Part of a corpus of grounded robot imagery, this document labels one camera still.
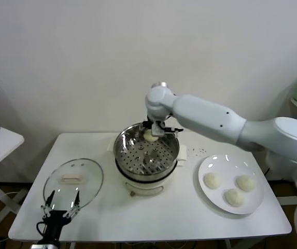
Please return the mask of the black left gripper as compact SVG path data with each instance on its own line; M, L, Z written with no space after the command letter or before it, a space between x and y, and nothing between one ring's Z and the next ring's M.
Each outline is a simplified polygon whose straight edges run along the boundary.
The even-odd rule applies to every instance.
M64 226L68 225L80 211L80 191L77 191L74 202L68 211L52 210L51 203L55 190L48 196L45 204L41 206L43 223L45 224L44 237L59 238Z

